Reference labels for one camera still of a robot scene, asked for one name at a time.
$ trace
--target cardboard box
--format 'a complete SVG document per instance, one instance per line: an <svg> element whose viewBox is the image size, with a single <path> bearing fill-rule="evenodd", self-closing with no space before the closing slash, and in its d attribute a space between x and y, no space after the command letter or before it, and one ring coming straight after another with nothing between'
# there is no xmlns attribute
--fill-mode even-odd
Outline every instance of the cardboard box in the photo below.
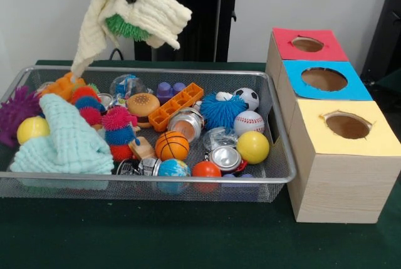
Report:
<svg viewBox="0 0 401 269"><path fill-rule="evenodd" d="M401 169L401 145L375 102L298 99L289 139L297 222L377 222Z"/></svg>
<svg viewBox="0 0 401 269"><path fill-rule="evenodd" d="M297 99L372 100L349 62L285 60L277 96L287 132Z"/></svg>
<svg viewBox="0 0 401 269"><path fill-rule="evenodd" d="M348 57L330 30L273 28L266 73L276 89L283 60L348 61Z"/></svg>

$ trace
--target white ball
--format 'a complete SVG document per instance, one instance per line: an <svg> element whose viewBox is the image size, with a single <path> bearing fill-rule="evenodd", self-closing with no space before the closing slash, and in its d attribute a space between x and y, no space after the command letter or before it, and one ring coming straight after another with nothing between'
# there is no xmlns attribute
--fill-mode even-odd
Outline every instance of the white ball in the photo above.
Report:
<svg viewBox="0 0 401 269"><path fill-rule="evenodd" d="M228 92L218 92L216 95L216 100L221 101L221 102L228 101L231 98L232 98L232 94L228 93Z"/></svg>
<svg viewBox="0 0 401 269"><path fill-rule="evenodd" d="M241 136L248 131L264 132L264 120L255 111L243 111L237 115L234 121L234 131Z"/></svg>
<svg viewBox="0 0 401 269"><path fill-rule="evenodd" d="M247 103L247 109L250 111L259 107L259 96L250 88L240 88L234 92L234 95L239 95Z"/></svg>

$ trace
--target white wall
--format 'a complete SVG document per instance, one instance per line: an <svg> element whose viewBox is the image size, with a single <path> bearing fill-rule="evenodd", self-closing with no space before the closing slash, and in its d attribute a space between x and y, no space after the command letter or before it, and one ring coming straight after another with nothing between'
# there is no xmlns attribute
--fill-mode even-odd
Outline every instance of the white wall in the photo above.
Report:
<svg viewBox="0 0 401 269"><path fill-rule="evenodd" d="M0 0L0 93L37 59L72 59L90 0ZM383 0L237 0L229 61L266 61L269 31L333 29L360 70ZM123 43L126 58L132 43Z"/></svg>

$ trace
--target purple spiky ball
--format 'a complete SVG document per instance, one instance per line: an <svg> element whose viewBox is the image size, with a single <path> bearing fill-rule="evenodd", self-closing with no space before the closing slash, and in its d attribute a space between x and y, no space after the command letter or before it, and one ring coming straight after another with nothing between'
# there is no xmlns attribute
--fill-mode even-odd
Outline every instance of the purple spiky ball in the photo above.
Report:
<svg viewBox="0 0 401 269"><path fill-rule="evenodd" d="M0 142L13 148L17 145L17 129L28 117L35 117L42 112L39 106L39 95L29 93L27 86L15 89L14 97L0 108Z"/></svg>

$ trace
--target mint green washcloth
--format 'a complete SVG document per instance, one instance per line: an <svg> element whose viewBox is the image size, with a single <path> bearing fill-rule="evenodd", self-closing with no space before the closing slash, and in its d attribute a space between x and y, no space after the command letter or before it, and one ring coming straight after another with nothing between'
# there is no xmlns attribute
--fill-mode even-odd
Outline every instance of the mint green washcloth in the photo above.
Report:
<svg viewBox="0 0 401 269"><path fill-rule="evenodd" d="M50 135L24 143L11 164L13 172L111 174L109 146L75 106L55 94L43 96L39 104Z"/></svg>

